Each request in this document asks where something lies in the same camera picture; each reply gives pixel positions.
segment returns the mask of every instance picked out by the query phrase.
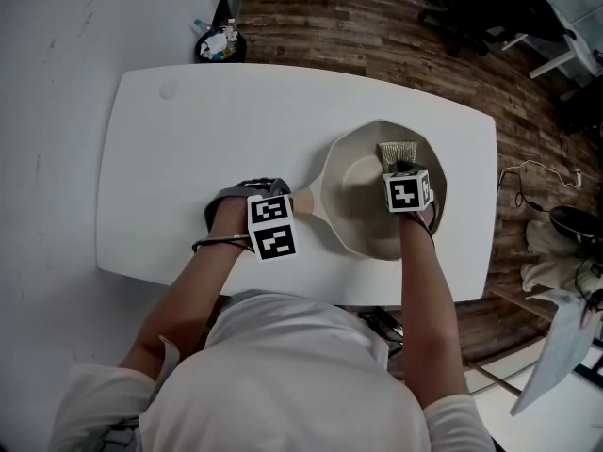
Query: wooden floor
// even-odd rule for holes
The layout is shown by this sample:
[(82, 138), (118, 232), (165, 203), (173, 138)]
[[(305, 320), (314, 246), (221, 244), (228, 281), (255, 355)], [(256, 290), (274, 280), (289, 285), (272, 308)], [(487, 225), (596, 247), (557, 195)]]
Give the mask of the wooden floor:
[[(570, 169), (582, 171), (583, 187), (575, 190), (541, 168), (523, 169), (530, 199), (545, 209), (568, 204), (595, 212), (600, 179), (595, 147), (584, 136), (566, 136), (551, 103), (571, 83), (558, 71), (530, 80), (528, 72), (543, 60), (523, 43), (504, 53), (496, 47), (486, 57), (470, 50), (448, 56), (450, 42), (417, 21), (424, 8), (434, 6), (429, 0), (243, 0), (239, 29), (248, 43), (248, 62), (364, 75), (491, 115), (500, 170), (534, 159), (558, 170), (566, 182), (572, 180)], [(498, 197), (485, 298), (457, 307), (463, 352), (473, 361), (491, 361), (547, 329), (544, 320), (488, 294), (520, 292), (519, 269), (535, 260), (526, 250), (526, 222), (548, 219), (526, 205), (515, 207), (517, 189), (509, 179)], [(399, 365), (399, 360), (390, 365), (397, 376)]]

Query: beige pants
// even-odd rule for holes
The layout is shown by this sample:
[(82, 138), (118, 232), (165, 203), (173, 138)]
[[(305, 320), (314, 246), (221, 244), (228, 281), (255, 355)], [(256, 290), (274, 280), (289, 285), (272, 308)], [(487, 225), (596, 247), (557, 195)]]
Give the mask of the beige pants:
[(584, 262), (583, 258), (575, 257), (578, 244), (560, 235), (551, 223), (530, 221), (526, 227), (526, 240), (528, 251), (543, 255), (545, 260), (521, 267), (524, 291), (530, 291), (536, 284), (575, 291), (574, 279), (578, 268), (578, 285), (583, 292), (603, 288), (603, 279), (591, 271), (594, 260), (589, 258)]

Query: black trash bin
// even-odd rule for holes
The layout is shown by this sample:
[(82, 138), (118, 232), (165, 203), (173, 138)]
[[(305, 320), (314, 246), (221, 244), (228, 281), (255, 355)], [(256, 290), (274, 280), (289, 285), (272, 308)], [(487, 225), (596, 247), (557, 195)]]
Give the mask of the black trash bin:
[(205, 42), (205, 39), (207, 39), (210, 35), (210, 32), (205, 33), (205, 35), (203, 35), (199, 41), (197, 42), (197, 45), (195, 45), (195, 61), (199, 64), (219, 64), (222, 62), (244, 62), (245, 61), (245, 55), (247, 54), (247, 42), (245, 41), (245, 39), (243, 39), (243, 36), (239, 33), (237, 36), (238, 39), (238, 44), (236, 45), (236, 50), (235, 52), (229, 56), (228, 58), (225, 58), (223, 60), (212, 60), (211, 58), (204, 58), (200, 55), (201, 52), (201, 44), (203, 42)]

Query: white board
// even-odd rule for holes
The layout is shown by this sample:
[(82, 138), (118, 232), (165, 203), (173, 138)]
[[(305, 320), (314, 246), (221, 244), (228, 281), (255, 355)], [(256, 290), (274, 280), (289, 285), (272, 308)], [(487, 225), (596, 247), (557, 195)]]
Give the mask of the white board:
[[(418, 90), (344, 73), (255, 64), (126, 73), (101, 168), (96, 245), (102, 269), (170, 284), (207, 235), (203, 211), (223, 187), (319, 174), (331, 143), (370, 121), (424, 136), (448, 181), (435, 235), (455, 300), (481, 296), (496, 216), (494, 120)], [(224, 286), (347, 305), (399, 305), (400, 262), (346, 253), (329, 228), (297, 223), (300, 256), (258, 264), (244, 253)]]

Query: pan handle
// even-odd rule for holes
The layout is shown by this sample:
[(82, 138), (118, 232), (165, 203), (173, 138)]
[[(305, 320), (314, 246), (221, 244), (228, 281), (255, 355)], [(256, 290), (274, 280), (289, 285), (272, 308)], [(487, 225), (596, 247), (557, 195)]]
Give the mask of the pan handle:
[(307, 187), (289, 195), (294, 215), (311, 215), (314, 213), (314, 194)]

